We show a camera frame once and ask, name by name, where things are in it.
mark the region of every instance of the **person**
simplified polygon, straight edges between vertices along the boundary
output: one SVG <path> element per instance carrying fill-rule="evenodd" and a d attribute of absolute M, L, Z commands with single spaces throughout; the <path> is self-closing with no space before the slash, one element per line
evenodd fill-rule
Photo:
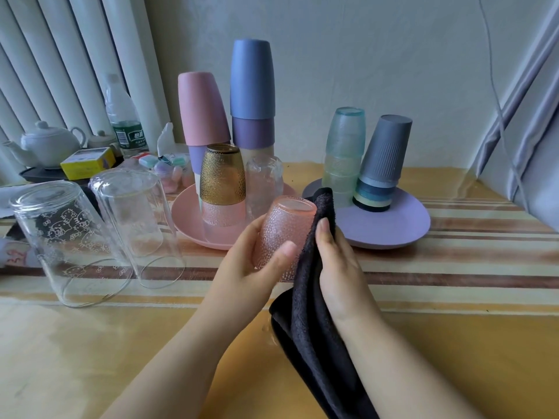
<path fill-rule="evenodd" d="M 251 223 L 222 261 L 196 313 L 161 349 L 102 419 L 196 418 L 221 356 L 269 300 L 296 257 L 285 242 L 255 271 L 251 254 L 264 217 Z M 383 319 L 351 246 L 326 218 L 316 229 L 320 288 L 365 390 L 381 419 L 482 416 Z"/>

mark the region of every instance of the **table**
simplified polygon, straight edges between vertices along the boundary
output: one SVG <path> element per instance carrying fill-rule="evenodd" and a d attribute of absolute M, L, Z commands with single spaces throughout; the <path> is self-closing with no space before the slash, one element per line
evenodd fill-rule
<path fill-rule="evenodd" d="M 321 167 L 285 164 L 286 182 L 302 191 Z M 387 320 L 489 418 L 553 417 L 559 236 L 465 170 L 406 168 L 400 186 L 429 209 L 429 234 L 397 250 L 357 250 Z M 98 417 L 192 315 L 224 254 L 180 245 L 178 282 L 146 290 L 133 281 L 86 310 L 60 306 L 40 273 L 0 270 L 2 416 Z M 324 417 L 267 312 L 229 347 L 202 417 Z"/>

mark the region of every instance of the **gray cup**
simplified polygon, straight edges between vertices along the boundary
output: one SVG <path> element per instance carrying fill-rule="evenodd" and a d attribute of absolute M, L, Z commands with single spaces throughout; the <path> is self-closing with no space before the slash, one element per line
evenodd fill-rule
<path fill-rule="evenodd" d="M 360 180 L 378 188 L 398 184 L 410 138 L 412 120 L 397 114 L 385 114 L 377 126 L 361 163 Z"/>

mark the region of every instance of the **green label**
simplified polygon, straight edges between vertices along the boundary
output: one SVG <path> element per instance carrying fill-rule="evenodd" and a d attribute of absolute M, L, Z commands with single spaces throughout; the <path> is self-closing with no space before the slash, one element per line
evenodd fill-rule
<path fill-rule="evenodd" d="M 147 145 L 141 123 L 132 126 L 113 126 L 118 144 L 125 150 L 142 148 Z"/>

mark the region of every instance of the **black cloth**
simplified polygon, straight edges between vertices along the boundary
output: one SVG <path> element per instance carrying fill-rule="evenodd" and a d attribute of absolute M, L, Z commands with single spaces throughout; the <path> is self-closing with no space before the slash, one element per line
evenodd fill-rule
<path fill-rule="evenodd" d="M 316 204 L 316 216 L 297 264 L 293 288 L 270 306 L 272 328 L 330 419 L 378 419 L 320 290 L 322 260 L 315 231 L 318 221 L 327 217 L 332 235 L 335 233 L 332 190 L 321 188 L 310 200 Z"/>

